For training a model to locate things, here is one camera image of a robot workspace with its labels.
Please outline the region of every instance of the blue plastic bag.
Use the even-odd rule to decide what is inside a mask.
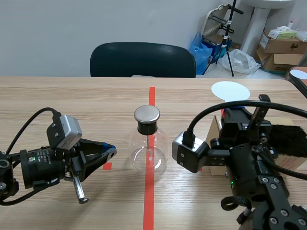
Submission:
[[[208,48],[201,43],[201,33],[198,32],[193,39],[189,51],[195,58],[196,74],[202,75],[208,66],[208,59],[212,53],[212,48]]]

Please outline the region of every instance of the white plastic bag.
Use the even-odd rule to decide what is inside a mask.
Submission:
[[[229,52],[229,57],[232,69],[235,72],[250,74],[255,72],[261,66],[250,55],[238,49]],[[217,65],[230,70],[228,56],[224,55],[224,57],[220,58],[217,61]]]

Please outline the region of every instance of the floor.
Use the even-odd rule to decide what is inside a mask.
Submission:
[[[229,70],[218,67],[216,64],[211,64],[204,75],[197,75],[196,78],[228,78],[228,79],[282,79],[284,80],[284,76],[275,75],[271,73],[264,72],[258,69],[256,72],[251,74],[244,74],[234,72],[234,77],[231,76],[231,72]]]

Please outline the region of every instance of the white sink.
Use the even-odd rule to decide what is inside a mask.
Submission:
[[[295,0],[243,0],[246,4],[266,9],[280,9],[291,5]]]
[[[248,30],[241,46],[241,50],[244,53],[253,56],[256,52],[270,10],[286,8],[294,3],[295,0],[243,0],[243,2],[255,7],[253,17],[248,25]]]

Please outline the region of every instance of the sink pedestal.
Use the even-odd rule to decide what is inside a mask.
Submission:
[[[270,10],[255,7],[253,17],[248,25],[248,30],[241,46],[241,50],[244,53],[254,56]]]

